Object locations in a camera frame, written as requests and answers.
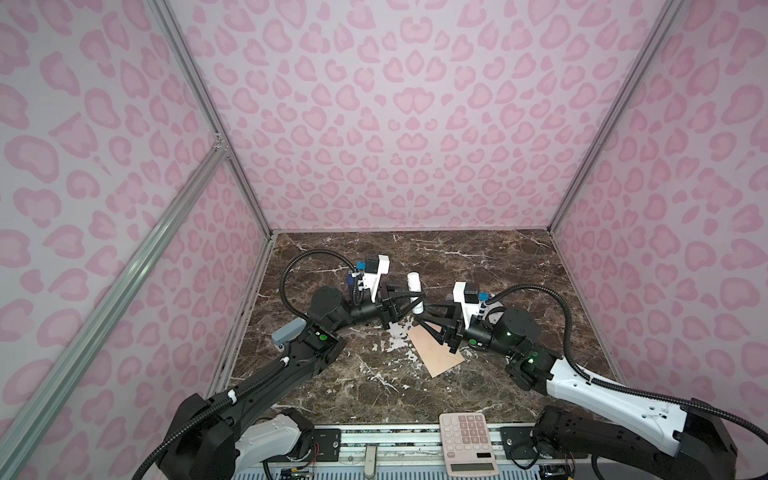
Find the white glue stick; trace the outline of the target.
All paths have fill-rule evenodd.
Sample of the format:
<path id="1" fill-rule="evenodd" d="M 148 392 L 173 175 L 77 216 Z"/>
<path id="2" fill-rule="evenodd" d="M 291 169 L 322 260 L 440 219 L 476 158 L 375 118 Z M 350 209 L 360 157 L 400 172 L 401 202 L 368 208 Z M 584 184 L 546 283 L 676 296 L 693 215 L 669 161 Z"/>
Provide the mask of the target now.
<path id="1" fill-rule="evenodd" d="M 410 272 L 407 275 L 407 285 L 409 291 L 413 293 L 411 297 L 411 303 L 413 304 L 411 312 L 414 315 L 421 315 L 424 312 L 424 305 L 422 301 L 421 279 L 418 272 Z"/>

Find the peach pink envelope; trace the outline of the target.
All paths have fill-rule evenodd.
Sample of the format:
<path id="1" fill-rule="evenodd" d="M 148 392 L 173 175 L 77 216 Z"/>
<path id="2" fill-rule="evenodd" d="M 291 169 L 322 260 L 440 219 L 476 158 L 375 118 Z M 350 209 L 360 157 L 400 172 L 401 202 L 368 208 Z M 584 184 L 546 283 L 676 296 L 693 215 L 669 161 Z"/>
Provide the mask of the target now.
<path id="1" fill-rule="evenodd" d="M 460 353 L 451 353 L 447 345 L 440 345 L 422 326 L 410 328 L 407 335 L 432 378 L 464 362 Z"/>

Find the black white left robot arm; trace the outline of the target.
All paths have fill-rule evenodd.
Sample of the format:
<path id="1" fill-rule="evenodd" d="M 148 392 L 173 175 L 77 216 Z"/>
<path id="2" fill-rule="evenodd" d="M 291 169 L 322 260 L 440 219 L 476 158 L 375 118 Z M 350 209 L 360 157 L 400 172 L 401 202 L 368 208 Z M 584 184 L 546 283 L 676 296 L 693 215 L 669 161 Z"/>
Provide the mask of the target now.
<path id="1" fill-rule="evenodd" d="M 336 361 L 346 345 L 340 330 L 375 319 L 395 323 L 423 297 L 420 291 L 393 291 L 378 301 L 364 297 L 354 303 L 335 287 L 316 290 L 304 326 L 281 356 L 227 391 L 185 399 L 134 478 L 156 466 L 168 479 L 231 479 L 253 464 L 302 454 L 312 429 L 305 417 L 291 410 L 260 423 L 261 415 Z"/>

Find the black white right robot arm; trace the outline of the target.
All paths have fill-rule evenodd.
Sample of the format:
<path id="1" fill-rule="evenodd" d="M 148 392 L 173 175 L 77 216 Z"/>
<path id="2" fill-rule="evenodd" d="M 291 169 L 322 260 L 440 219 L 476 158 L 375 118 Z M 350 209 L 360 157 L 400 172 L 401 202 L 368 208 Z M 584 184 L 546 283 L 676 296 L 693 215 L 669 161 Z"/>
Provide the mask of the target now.
<path id="1" fill-rule="evenodd" d="M 682 406 L 591 373 L 579 374 L 557 352 L 541 345 L 541 326 L 517 307 L 481 308 L 442 302 L 424 307 L 418 323 L 441 345 L 467 344 L 506 357 L 506 371 L 526 391 L 566 401 L 594 413 L 586 418 L 553 406 L 530 433 L 542 455 L 586 453 L 642 470 L 660 479 L 732 479 L 737 449 L 722 420 L 703 404 Z"/>

